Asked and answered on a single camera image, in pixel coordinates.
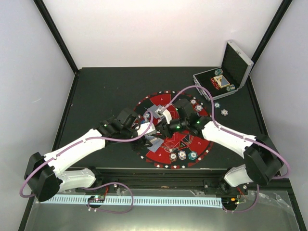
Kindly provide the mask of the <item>blue playing card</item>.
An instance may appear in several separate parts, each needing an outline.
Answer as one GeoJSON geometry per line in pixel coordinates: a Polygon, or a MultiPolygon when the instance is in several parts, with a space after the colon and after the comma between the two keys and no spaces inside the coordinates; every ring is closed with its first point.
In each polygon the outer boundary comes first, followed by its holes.
{"type": "Polygon", "coordinates": [[[151,107],[149,107],[147,110],[149,111],[149,112],[152,112],[152,114],[153,114],[153,116],[154,116],[154,118],[159,118],[159,115],[157,114],[157,109],[159,108],[159,107],[161,107],[161,105],[152,105],[151,107]]]}
{"type": "Polygon", "coordinates": [[[159,149],[159,147],[162,145],[163,142],[164,142],[163,140],[157,140],[152,143],[152,146],[147,147],[147,149],[155,153],[159,149]]]}

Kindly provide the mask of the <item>clear round dealer button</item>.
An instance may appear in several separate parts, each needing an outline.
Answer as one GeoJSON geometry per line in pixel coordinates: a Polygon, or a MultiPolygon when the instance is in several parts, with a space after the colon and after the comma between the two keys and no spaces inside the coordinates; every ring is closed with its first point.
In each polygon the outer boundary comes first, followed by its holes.
{"type": "Polygon", "coordinates": [[[164,147],[167,152],[171,153],[176,148],[176,145],[171,141],[167,141],[164,143],[164,147]]]}

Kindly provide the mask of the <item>black triangular marker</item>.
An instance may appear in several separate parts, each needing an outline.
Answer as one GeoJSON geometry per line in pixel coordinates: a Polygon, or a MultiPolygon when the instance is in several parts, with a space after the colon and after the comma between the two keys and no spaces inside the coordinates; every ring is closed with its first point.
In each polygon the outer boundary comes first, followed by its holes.
{"type": "Polygon", "coordinates": [[[185,143],[184,141],[179,141],[179,146],[178,146],[178,150],[183,150],[183,149],[186,149],[188,148],[188,144],[185,143]]]}

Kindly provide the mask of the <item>grey white chip stack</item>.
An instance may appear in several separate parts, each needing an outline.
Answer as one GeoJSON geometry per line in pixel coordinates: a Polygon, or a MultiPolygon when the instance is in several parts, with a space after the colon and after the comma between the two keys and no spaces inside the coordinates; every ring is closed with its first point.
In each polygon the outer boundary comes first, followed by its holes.
{"type": "Polygon", "coordinates": [[[228,115],[228,111],[226,109],[221,110],[221,114],[224,116],[228,115]]]}

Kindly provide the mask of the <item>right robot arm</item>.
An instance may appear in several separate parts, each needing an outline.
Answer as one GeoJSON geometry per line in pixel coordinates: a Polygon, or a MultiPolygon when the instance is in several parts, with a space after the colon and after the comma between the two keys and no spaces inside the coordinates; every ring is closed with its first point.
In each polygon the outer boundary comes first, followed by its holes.
{"type": "Polygon", "coordinates": [[[229,194],[246,183],[267,185],[282,168],[282,161],[274,154],[271,139],[260,139],[228,129],[215,123],[208,115],[201,115],[203,107],[195,100],[180,99],[174,105],[179,116],[173,119],[166,106],[159,106],[155,113],[161,121],[155,126],[162,137],[170,138],[175,132],[188,131],[190,135],[215,142],[238,154],[244,164],[229,169],[219,181],[219,189],[229,194]]]}

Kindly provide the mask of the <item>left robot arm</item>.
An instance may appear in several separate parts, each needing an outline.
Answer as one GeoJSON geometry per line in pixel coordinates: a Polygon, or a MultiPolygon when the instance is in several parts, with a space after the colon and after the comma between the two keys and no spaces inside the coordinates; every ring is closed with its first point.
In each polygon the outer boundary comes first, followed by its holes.
{"type": "Polygon", "coordinates": [[[103,188],[103,179],[89,169],[68,171],[73,164],[89,154],[101,150],[110,142],[133,142],[155,131],[153,115],[150,120],[141,123],[141,116],[130,109],[124,109],[118,116],[100,122],[97,128],[91,128],[83,136],[66,146],[41,155],[39,152],[29,158],[20,196],[36,197],[40,202],[52,198],[59,191],[72,188],[89,188],[98,192],[103,188]],[[31,194],[24,194],[29,186],[31,194]]]}

